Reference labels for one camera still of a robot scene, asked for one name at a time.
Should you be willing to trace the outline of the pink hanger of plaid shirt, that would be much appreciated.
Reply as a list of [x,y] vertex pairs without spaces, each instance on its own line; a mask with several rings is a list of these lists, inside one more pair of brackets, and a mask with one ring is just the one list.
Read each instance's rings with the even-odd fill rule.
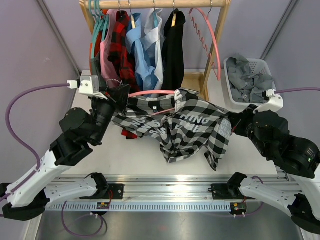
[[[158,95],[173,95],[175,93],[174,90],[147,90],[147,91],[140,91],[140,92],[135,92],[135,93],[130,93],[128,95],[129,98],[134,98],[137,96],[143,96],[143,95],[153,95],[153,94],[158,94]],[[155,116],[155,115],[160,115],[160,114],[164,114],[164,113],[168,113],[171,111],[174,111],[176,108],[169,108],[166,110],[162,110],[162,111],[157,111],[154,112],[152,114],[150,114],[150,116]]]

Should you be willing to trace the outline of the pink hanger of grey shirt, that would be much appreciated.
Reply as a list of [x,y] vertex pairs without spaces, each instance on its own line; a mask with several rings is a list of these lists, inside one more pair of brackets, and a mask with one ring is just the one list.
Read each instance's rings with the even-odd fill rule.
[[[201,30],[199,29],[198,27],[198,24],[196,23],[196,18],[192,15],[193,11],[196,10],[198,11],[205,23],[206,23],[206,26],[208,27],[208,30],[209,30],[209,33],[210,33],[210,36],[211,36],[211,40],[212,40],[212,44],[213,44],[213,49],[215,50],[215,56],[213,56],[213,53],[211,53],[211,50],[209,50],[209,47],[208,45],[206,44],[206,40],[205,38],[203,37],[202,35],[202,32]],[[212,66],[212,67],[217,67],[217,71],[214,71],[215,73],[215,76],[217,77],[217,80],[220,81],[221,80],[221,73],[222,73],[222,69],[221,69],[221,59],[220,59],[220,53],[219,53],[219,47],[218,47],[218,42],[217,42],[217,39],[216,39],[216,35],[213,31],[213,27],[209,21],[209,17],[208,15],[206,15],[204,13],[204,11],[200,8],[191,8],[189,10],[189,17],[191,19],[191,22],[192,22],[192,25],[195,29],[195,32],[199,38],[199,41],[203,47],[203,49],[205,50],[205,54],[207,56],[207,59],[209,60],[209,64]]]

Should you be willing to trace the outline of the black white plaid shirt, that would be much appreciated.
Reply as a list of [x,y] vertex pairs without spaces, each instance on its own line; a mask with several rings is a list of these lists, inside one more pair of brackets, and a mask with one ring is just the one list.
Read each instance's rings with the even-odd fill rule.
[[130,97],[126,111],[116,113],[112,121],[139,138],[157,140],[169,164],[186,160],[205,148],[204,157],[216,170],[232,135],[228,113],[195,91],[180,88],[158,98]]

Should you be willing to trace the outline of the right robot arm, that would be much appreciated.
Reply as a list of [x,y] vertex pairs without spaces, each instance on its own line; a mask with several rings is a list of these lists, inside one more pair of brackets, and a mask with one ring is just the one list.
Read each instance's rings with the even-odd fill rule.
[[258,152],[290,175],[301,193],[287,193],[236,172],[227,182],[232,198],[241,195],[281,210],[301,229],[320,233],[320,150],[312,141],[292,136],[288,121],[268,110],[229,113],[233,132],[247,137]]

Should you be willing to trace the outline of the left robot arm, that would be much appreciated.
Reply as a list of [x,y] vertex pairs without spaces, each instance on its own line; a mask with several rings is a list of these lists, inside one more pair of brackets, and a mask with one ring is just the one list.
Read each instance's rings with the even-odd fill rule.
[[7,200],[1,217],[28,221],[61,202],[77,198],[103,199],[109,184],[101,173],[91,173],[70,184],[49,184],[90,155],[93,152],[90,146],[102,145],[115,111],[123,113],[126,109],[130,88],[123,84],[94,93],[90,97],[90,112],[79,107],[70,109],[59,122],[62,134],[43,157],[36,157],[37,164],[19,180],[0,185],[0,199]]

